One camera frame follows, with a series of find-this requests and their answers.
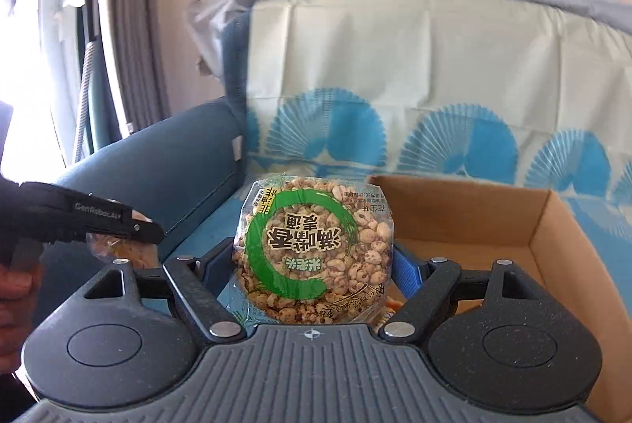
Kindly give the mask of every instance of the green ring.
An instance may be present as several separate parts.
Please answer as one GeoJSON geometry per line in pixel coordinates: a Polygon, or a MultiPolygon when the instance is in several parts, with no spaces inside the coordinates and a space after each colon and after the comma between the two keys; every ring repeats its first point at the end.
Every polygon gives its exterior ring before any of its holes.
{"type": "Polygon", "coordinates": [[[246,233],[246,253],[252,271],[267,290],[287,299],[312,300],[320,297],[327,290],[325,283],[320,279],[295,280],[281,275],[268,261],[261,246],[261,235],[272,215],[279,209],[296,203],[316,203],[336,215],[347,234],[347,253],[349,252],[358,236],[358,226],[353,215],[327,192],[294,190],[277,193],[268,214],[258,212],[255,215],[246,233]]]}

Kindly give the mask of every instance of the brown cardboard box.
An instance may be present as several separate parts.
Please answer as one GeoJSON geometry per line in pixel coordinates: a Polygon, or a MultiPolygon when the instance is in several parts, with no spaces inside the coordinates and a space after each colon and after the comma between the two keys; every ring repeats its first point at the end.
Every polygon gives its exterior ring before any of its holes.
{"type": "Polygon", "coordinates": [[[395,239],[421,258],[464,269],[511,259],[598,340],[601,374],[587,406],[606,423],[632,421],[632,321],[612,278],[564,202],[513,186],[376,176],[391,206],[395,239]]]}

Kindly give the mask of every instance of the crosshair symbol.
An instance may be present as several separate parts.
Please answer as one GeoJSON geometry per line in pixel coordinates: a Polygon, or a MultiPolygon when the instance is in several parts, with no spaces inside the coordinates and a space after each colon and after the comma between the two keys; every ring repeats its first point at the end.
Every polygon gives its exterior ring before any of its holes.
{"type": "Polygon", "coordinates": [[[316,329],[309,329],[303,335],[309,340],[315,340],[316,338],[320,338],[321,337],[322,332],[319,332],[316,329]]]}

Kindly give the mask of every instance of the ribbed plastic panel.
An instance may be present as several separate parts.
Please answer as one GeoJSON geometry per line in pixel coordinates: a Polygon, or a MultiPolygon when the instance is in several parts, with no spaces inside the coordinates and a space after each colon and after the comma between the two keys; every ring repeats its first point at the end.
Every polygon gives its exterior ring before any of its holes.
{"type": "Polygon", "coordinates": [[[492,423],[595,422],[579,407],[497,414],[443,388],[418,351],[365,325],[261,325],[249,340],[212,347],[190,377],[144,406],[96,414],[45,401],[20,423],[492,423]]]}

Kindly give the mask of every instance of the metal pin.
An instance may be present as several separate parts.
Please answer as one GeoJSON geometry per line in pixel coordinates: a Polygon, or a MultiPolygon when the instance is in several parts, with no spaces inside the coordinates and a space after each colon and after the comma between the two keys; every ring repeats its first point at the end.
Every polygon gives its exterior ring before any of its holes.
{"type": "Polygon", "coordinates": [[[406,321],[394,321],[384,326],[384,333],[391,338],[407,338],[415,333],[415,327],[406,321]]]}
{"type": "Polygon", "coordinates": [[[241,326],[234,321],[218,321],[209,331],[217,338],[232,338],[241,332],[241,326]]]}

